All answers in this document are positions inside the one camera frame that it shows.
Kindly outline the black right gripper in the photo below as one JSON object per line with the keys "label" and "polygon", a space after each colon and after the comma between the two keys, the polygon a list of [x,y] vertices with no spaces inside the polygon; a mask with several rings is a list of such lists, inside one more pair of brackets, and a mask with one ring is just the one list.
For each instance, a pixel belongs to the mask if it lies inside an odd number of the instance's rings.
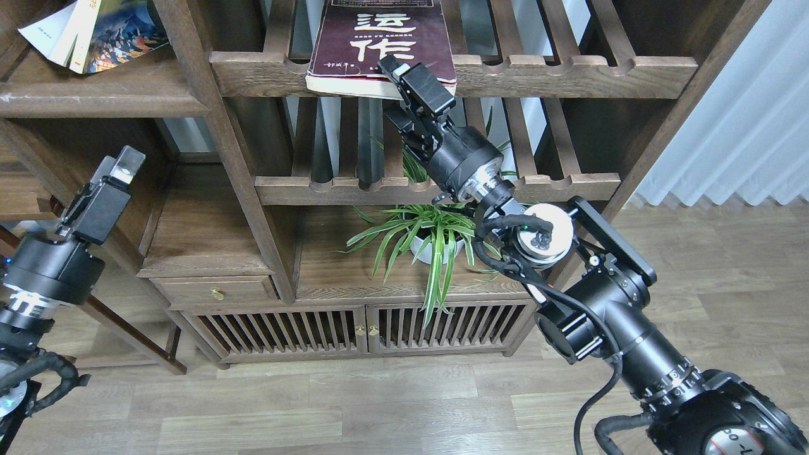
{"label": "black right gripper", "polygon": [[399,131],[418,162],[429,162],[429,176],[454,200],[482,200],[502,181],[502,152],[474,127],[441,126],[456,105],[454,95],[424,64],[410,66],[392,54],[379,61],[407,107],[387,103],[382,112]]}

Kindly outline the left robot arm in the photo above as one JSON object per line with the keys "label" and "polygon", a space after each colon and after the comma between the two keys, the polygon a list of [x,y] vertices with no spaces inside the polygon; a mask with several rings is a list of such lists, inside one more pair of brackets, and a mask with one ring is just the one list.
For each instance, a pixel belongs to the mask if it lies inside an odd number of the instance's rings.
{"label": "left robot arm", "polygon": [[82,305],[92,294],[105,264],[89,246],[109,237],[129,204],[131,182],[144,160],[144,153],[131,146],[117,158],[105,157],[61,216],[58,238],[26,235],[4,263],[2,284],[9,297],[1,314],[2,453],[26,418],[90,379],[39,342],[51,331],[58,307]]}

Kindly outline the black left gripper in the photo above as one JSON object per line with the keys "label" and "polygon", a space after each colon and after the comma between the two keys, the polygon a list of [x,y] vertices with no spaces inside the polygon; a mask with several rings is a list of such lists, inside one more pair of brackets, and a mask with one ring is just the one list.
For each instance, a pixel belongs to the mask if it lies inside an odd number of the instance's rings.
{"label": "black left gripper", "polygon": [[25,236],[8,264],[3,284],[70,305],[85,303],[105,266],[90,255],[85,241],[101,245],[107,240],[130,201],[130,183],[144,160],[144,153],[131,146],[123,147],[118,158],[105,156],[57,228],[58,235],[83,241]]}

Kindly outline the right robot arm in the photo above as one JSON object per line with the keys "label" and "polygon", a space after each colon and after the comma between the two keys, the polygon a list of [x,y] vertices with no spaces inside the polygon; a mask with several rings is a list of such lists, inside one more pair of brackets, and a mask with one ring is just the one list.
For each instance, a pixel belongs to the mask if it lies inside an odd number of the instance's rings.
{"label": "right robot arm", "polygon": [[664,454],[807,453],[803,432],[766,395],[734,373],[700,370],[644,316],[656,273],[588,201],[524,207],[502,178],[497,147],[448,118],[456,101],[424,64],[388,55],[379,69],[403,98],[386,115],[408,153],[441,199],[467,205],[461,213],[474,220],[476,256],[524,285],[538,328],[564,359],[593,355],[612,365],[609,383],[578,412],[576,452],[585,412],[622,380],[642,412],[596,424],[606,453],[621,452],[613,432],[636,427]]}

